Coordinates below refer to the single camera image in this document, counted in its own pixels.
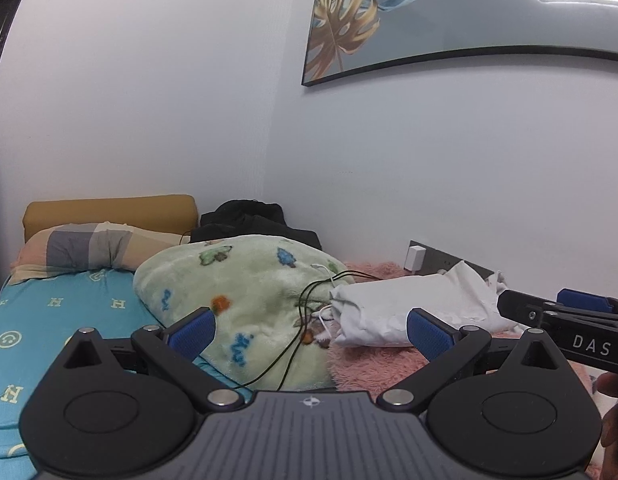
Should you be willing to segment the person's right hand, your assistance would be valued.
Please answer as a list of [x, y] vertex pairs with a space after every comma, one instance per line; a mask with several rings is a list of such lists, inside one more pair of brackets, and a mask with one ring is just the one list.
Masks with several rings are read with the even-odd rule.
[[[618, 400], [618, 375], [604, 373], [597, 379], [598, 391]], [[618, 479], [618, 402], [602, 418], [600, 444], [604, 448], [600, 479]]]

